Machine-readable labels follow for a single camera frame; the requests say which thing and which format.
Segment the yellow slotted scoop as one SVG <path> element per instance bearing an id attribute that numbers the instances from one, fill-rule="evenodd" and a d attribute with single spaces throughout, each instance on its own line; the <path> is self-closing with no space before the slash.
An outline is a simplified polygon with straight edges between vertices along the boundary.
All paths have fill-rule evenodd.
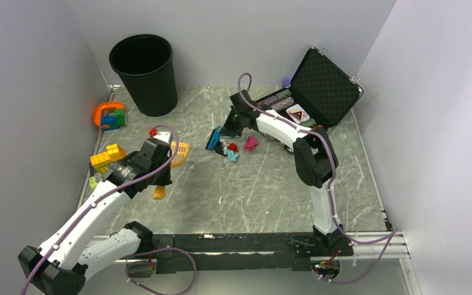
<path id="1" fill-rule="evenodd" d="M 170 168 L 168 171 L 175 167 L 181 166 L 185 162 L 189 153 L 189 145 L 187 143 L 172 141 L 171 151 L 174 152 L 175 149 L 178 149 L 178 151 L 173 160 L 171 161 Z M 154 200 L 163 200 L 166 197 L 166 185 L 156 186 L 152 192 L 152 196 Z"/>

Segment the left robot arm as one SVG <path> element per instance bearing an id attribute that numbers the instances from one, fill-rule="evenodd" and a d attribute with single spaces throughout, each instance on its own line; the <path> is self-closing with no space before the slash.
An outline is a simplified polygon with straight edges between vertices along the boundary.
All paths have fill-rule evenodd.
<path id="1" fill-rule="evenodd" d="M 171 183 L 173 136 L 159 132 L 139 151 L 112 163 L 92 195 L 55 234 L 18 255 L 25 274 L 25 293 L 34 285 L 44 294 L 78 294 L 99 271 L 125 256 L 146 257 L 154 248 L 153 233 L 132 221 L 113 236 L 90 242 L 103 224 L 148 186 Z"/>

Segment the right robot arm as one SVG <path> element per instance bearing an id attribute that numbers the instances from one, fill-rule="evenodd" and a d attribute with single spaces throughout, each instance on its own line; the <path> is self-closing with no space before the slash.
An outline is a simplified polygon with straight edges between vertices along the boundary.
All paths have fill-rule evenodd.
<path id="1" fill-rule="evenodd" d="M 342 238 L 342 226 L 334 197 L 338 161 L 326 130 L 295 124 L 273 109 L 264 111 L 249 100 L 246 91 L 230 96 L 230 100 L 232 106 L 221 134 L 238 137 L 249 128 L 279 140 L 293 151 L 296 173 L 308 186 L 312 199 L 315 249 L 330 255 Z"/>

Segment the blue hand brush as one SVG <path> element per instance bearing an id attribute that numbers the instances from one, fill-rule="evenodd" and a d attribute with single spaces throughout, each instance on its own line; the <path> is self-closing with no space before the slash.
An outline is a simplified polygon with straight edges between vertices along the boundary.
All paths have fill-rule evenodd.
<path id="1" fill-rule="evenodd" d="M 222 127 L 221 126 L 215 127 L 210 134 L 210 137 L 207 141 L 205 149 L 213 150 L 215 146 L 219 143 L 222 136 L 224 136 L 222 132 Z"/>

